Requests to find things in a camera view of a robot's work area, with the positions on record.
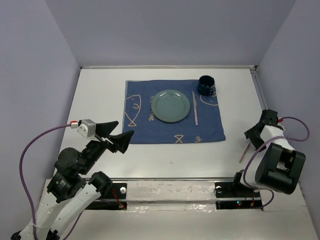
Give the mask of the pink-handled fork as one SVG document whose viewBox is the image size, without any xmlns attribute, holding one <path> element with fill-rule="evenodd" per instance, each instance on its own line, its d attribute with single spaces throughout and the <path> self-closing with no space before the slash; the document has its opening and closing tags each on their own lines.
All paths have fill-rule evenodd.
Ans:
<svg viewBox="0 0 320 240">
<path fill-rule="evenodd" d="M 246 156 L 246 154 L 247 154 L 247 152 L 248 152 L 248 150 L 250 149 L 250 143 L 248 143 L 248 145 L 246 146 L 246 148 L 245 148 L 245 150 L 244 150 L 244 152 L 243 152 L 243 154 L 241 155 L 241 158 L 240 158 L 240 160 L 239 160 L 239 163 L 242 163 L 242 161 L 244 160 L 244 158 L 245 158 L 245 156 Z"/>
</svg>

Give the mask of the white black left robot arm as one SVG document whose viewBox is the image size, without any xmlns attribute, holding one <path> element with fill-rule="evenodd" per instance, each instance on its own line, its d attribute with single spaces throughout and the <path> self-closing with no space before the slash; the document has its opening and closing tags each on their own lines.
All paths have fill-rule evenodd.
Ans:
<svg viewBox="0 0 320 240">
<path fill-rule="evenodd" d="M 129 130 L 112 135 L 118 121 L 95 123 L 91 119 L 71 121 L 53 127 L 32 139 L 22 151 L 19 160 L 19 177 L 31 208 L 31 220 L 21 231 L 12 234 L 12 240 L 59 240 L 66 228 L 77 224 L 83 211 L 94 201 L 106 202 L 111 194 L 119 209 L 124 204 L 119 200 L 113 181 L 102 171 L 95 172 L 89 180 L 83 178 L 105 151 L 124 154 L 134 135 Z M 54 164 L 56 170 L 47 185 L 46 192 L 35 207 L 23 174 L 23 160 L 28 148 L 40 137 L 59 129 L 71 128 L 89 143 L 82 151 L 68 147 L 63 149 Z"/>
</svg>

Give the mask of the teal ceramic plate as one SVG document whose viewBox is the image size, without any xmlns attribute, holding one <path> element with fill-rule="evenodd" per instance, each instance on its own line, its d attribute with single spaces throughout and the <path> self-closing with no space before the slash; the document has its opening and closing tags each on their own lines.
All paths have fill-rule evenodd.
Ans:
<svg viewBox="0 0 320 240">
<path fill-rule="evenodd" d="M 166 123 L 177 123 L 187 117 L 191 104 L 182 92 L 167 89 L 158 92 L 153 97 L 150 109 L 157 119 Z"/>
</svg>

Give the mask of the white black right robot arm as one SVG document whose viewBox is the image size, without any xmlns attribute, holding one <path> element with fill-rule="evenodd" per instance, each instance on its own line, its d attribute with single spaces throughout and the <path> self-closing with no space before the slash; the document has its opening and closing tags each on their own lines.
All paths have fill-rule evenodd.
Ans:
<svg viewBox="0 0 320 240">
<path fill-rule="evenodd" d="M 302 123 L 307 136 L 304 139 L 285 137 L 285 128 L 281 125 L 285 119 L 279 118 L 274 110 L 264 109 L 258 123 L 244 132 L 255 152 L 230 183 L 235 196 L 242 196 L 248 189 L 267 189 L 286 195 L 295 191 L 306 155 L 295 150 L 288 140 L 304 142 L 309 139 L 310 130 L 304 122 L 291 117 L 291 120 Z"/>
</svg>

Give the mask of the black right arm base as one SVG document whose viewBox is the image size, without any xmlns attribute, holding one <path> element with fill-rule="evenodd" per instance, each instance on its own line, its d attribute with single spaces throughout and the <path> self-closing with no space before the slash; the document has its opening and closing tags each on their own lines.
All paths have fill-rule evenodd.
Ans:
<svg viewBox="0 0 320 240">
<path fill-rule="evenodd" d="M 258 209 L 263 205 L 259 192 L 228 181 L 216 182 L 213 193 L 217 210 Z"/>
</svg>

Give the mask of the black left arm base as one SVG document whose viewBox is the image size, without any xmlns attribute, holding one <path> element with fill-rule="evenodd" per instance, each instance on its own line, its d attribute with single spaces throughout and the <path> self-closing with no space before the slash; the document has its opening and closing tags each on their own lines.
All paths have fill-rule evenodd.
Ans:
<svg viewBox="0 0 320 240">
<path fill-rule="evenodd" d="M 114 181 L 111 190 L 94 200 L 86 210 L 122 211 L 127 209 L 127 182 Z"/>
</svg>

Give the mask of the dark blue mug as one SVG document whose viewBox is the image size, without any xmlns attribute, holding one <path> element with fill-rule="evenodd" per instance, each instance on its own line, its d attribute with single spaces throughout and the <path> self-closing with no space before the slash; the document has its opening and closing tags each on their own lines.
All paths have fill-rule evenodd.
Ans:
<svg viewBox="0 0 320 240">
<path fill-rule="evenodd" d="M 203 75 L 198 80 L 197 92 L 202 96 L 211 96 L 214 93 L 215 79 L 209 75 Z"/>
</svg>

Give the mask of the blue fish-print placemat cloth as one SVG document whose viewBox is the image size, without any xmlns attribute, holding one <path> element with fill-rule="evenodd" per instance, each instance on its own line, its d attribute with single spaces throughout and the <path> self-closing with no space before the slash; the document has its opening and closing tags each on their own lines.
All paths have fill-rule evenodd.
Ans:
<svg viewBox="0 0 320 240">
<path fill-rule="evenodd" d="M 218 104 L 217 90 L 210 96 L 200 95 L 198 81 L 146 80 L 127 81 L 122 130 L 134 131 L 131 144 L 190 144 L 225 141 Z M 193 104 L 192 91 L 197 103 L 198 125 L 195 125 L 194 106 L 179 122 L 168 123 L 157 119 L 151 111 L 153 97 L 164 90 L 177 90 L 185 94 Z"/>
</svg>

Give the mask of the pink-handled table knife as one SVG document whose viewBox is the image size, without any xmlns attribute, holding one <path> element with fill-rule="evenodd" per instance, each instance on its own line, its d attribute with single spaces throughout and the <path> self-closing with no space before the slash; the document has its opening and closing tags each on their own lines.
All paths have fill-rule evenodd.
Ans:
<svg viewBox="0 0 320 240">
<path fill-rule="evenodd" d="M 196 95 L 194 91 L 192 91 L 192 101 L 193 101 L 194 121 L 195 121 L 195 125 L 198 126 L 197 100 L 196 100 Z"/>
</svg>

